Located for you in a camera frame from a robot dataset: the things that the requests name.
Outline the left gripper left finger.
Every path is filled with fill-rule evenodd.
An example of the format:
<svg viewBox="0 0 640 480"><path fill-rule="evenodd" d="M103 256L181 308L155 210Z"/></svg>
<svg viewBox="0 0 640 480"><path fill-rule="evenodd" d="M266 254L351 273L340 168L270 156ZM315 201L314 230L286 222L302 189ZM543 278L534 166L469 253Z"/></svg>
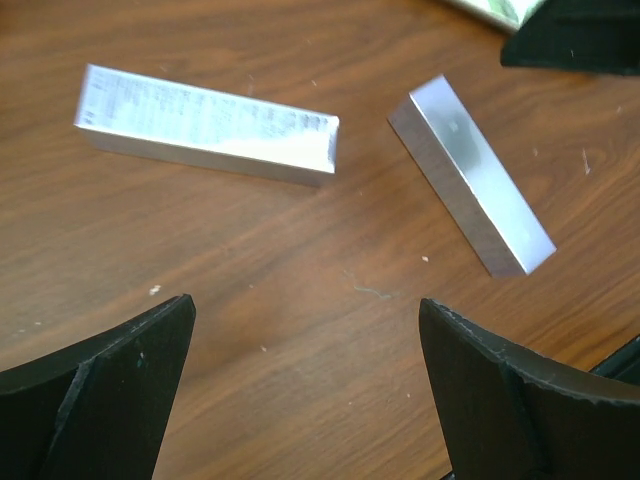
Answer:
<svg viewBox="0 0 640 480"><path fill-rule="evenodd" d="M152 478L194 324L183 294L3 371L2 478Z"/></svg>

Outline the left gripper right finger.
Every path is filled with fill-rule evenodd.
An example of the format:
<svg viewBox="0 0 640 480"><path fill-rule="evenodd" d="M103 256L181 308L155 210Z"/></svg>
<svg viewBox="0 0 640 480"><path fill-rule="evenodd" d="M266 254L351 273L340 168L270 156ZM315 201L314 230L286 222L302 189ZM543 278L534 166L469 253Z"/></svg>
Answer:
<svg viewBox="0 0 640 480"><path fill-rule="evenodd" d="M448 478L638 478L637 338L582 371L433 299L420 303L419 334Z"/></svg>

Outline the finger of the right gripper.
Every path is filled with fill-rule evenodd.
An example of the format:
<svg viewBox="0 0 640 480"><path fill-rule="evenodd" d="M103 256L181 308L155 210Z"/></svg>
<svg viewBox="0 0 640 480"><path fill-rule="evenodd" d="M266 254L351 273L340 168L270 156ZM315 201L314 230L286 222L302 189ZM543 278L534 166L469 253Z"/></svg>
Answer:
<svg viewBox="0 0 640 480"><path fill-rule="evenodd" d="M545 1L501 49L504 67L637 76L637 0Z"/></svg>

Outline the silver toothpaste box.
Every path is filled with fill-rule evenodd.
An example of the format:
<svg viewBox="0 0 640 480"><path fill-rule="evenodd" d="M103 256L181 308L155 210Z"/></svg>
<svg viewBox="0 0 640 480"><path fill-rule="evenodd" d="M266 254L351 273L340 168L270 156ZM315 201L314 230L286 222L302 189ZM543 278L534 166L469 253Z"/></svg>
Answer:
<svg viewBox="0 0 640 480"><path fill-rule="evenodd" d="M93 64L74 124L124 155L310 186L337 170L334 115Z"/></svg>
<svg viewBox="0 0 640 480"><path fill-rule="evenodd" d="M445 76L411 91L389 123L492 276L529 275L555 253Z"/></svg>

